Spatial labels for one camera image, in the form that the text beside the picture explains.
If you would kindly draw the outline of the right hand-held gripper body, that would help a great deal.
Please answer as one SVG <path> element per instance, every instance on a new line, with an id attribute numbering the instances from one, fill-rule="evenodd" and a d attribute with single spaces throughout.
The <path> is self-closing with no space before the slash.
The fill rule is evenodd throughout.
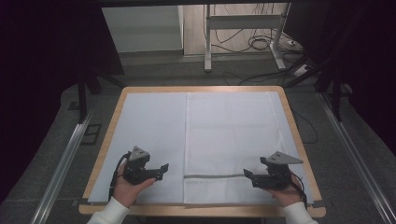
<path id="1" fill-rule="evenodd" d="M 260 157 L 262 164 L 266 166 L 267 175 L 263 176 L 261 189 L 285 189 L 291 182 L 290 164 L 303 163 L 302 160 L 282 152 L 275 152 L 270 157 Z"/>

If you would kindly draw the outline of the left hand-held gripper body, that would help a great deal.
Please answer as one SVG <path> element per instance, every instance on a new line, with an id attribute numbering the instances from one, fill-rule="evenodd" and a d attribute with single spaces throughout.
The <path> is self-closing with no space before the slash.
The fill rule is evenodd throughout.
<path id="1" fill-rule="evenodd" d="M 149 162 L 150 155 L 147 151 L 134 146 L 124 166 L 123 178 L 133 185 L 155 178 L 155 170 L 147 170 L 145 165 Z"/>

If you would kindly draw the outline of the white mesh laundry bag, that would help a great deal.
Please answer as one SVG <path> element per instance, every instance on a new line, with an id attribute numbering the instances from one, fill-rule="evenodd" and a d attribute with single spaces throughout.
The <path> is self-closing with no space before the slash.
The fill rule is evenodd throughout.
<path id="1" fill-rule="evenodd" d="M 265 92 L 195 92 L 187 99 L 184 203 L 271 204 L 244 176 L 261 157 L 295 149 L 280 97 Z"/>

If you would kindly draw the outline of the person's right hand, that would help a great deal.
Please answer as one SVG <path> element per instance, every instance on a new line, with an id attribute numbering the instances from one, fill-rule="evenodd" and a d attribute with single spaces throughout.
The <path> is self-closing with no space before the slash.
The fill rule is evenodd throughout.
<path id="1" fill-rule="evenodd" d="M 283 190 L 268 189 L 268 192 L 276 198 L 282 207 L 301 202 L 302 196 L 294 186 L 288 186 Z"/>

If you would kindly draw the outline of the person's left hand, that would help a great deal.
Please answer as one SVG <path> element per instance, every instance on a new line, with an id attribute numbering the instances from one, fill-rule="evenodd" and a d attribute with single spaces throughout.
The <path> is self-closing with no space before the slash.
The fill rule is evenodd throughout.
<path id="1" fill-rule="evenodd" d="M 151 178 L 141 184 L 133 185 L 123 178 L 124 166 L 125 163 L 120 166 L 118 171 L 113 198 L 124 207 L 129 208 L 135 203 L 139 193 L 153 185 L 156 179 Z"/>

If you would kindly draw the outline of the black metal stand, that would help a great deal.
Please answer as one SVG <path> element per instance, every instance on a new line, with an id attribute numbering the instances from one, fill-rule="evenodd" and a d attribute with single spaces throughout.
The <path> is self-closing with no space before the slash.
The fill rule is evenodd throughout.
<path id="1" fill-rule="evenodd" d="M 111 75 L 107 75 L 98 69 L 90 69 L 87 71 L 78 73 L 78 104 L 79 104 L 79 119 L 78 123 L 82 124 L 88 117 L 87 111 L 87 100 L 86 100 L 86 90 L 88 88 L 89 92 L 92 94 L 100 94 L 102 91 L 102 86 L 99 83 L 98 78 L 101 77 L 106 81 L 114 84 L 115 86 L 123 89 L 127 85 Z"/>
<path id="2" fill-rule="evenodd" d="M 331 110 L 332 114 L 338 121 L 341 121 L 340 116 L 340 98 L 341 98 L 341 76 L 337 72 L 337 62 L 333 56 L 329 57 L 322 63 L 314 65 L 302 75 L 296 77 L 286 84 L 286 88 L 294 87 L 302 81 L 319 74 L 318 80 L 314 87 L 316 92 L 325 92 L 330 85 L 332 85 L 331 92 Z"/>

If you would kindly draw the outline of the white power strip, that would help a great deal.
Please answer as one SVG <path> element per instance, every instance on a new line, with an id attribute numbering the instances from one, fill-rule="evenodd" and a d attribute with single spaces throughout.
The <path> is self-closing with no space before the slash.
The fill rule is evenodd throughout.
<path id="1" fill-rule="evenodd" d="M 301 66 L 293 73 L 293 75 L 294 75 L 295 77 L 299 77 L 299 76 L 303 75 L 304 73 L 306 73 L 307 71 L 309 71 L 310 69 L 311 69 L 311 66 L 304 63 L 303 65 L 301 65 Z"/>

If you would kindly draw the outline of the white cabinet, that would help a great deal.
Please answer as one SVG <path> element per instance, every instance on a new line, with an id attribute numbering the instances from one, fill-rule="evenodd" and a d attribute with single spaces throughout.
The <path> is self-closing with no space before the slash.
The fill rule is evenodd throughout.
<path id="1" fill-rule="evenodd" d="M 181 6 L 103 7 L 118 53 L 183 49 Z"/>

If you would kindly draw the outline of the dark curtain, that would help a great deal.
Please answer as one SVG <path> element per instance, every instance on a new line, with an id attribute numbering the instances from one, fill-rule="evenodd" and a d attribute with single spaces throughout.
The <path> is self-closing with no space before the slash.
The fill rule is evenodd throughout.
<path id="1" fill-rule="evenodd" d="M 349 102 L 396 155 L 396 0 L 302 0 L 284 33 L 321 67 L 318 91 L 347 84 Z"/>
<path id="2" fill-rule="evenodd" d="M 98 0 L 0 0 L 0 203 L 38 151 L 64 90 L 120 75 Z"/>

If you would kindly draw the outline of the aluminium floor rail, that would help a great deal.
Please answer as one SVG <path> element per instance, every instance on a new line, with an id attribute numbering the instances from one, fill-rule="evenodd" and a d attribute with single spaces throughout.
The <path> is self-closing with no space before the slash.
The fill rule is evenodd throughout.
<path id="1" fill-rule="evenodd" d="M 363 186 L 366 188 L 370 198 L 372 199 L 376 210 L 382 217 L 385 224 L 396 224 L 396 213 L 394 212 L 388 198 L 383 190 L 377 184 L 374 176 L 369 171 L 367 165 L 363 161 L 361 154 L 357 150 L 344 124 L 337 119 L 332 112 L 332 103 L 326 93 L 318 93 L 318 98 L 322 103 L 324 111 L 332 124 L 334 131 L 338 135 L 343 147 L 355 167 Z"/>
<path id="2" fill-rule="evenodd" d="M 51 180 L 34 212 L 29 224 L 46 224 L 53 205 L 59 195 L 66 175 L 70 169 L 73 159 L 77 153 L 81 139 L 92 118 L 93 110 L 90 109 L 88 114 L 78 123 L 73 131 L 64 153 L 51 177 Z"/>

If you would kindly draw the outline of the white metal desk frame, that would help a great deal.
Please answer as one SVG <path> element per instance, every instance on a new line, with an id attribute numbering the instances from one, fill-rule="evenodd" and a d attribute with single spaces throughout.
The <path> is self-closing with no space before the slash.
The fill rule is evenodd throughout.
<path id="1" fill-rule="evenodd" d="M 285 70 L 284 64 L 278 49 L 280 37 L 288 17 L 290 3 L 287 3 L 280 14 L 270 15 L 211 15 L 211 6 L 205 6 L 205 68 L 206 72 L 212 70 L 211 54 L 211 31 L 212 30 L 232 30 L 232 29 L 275 29 L 276 35 L 270 41 L 269 47 L 276 61 L 279 70 Z"/>

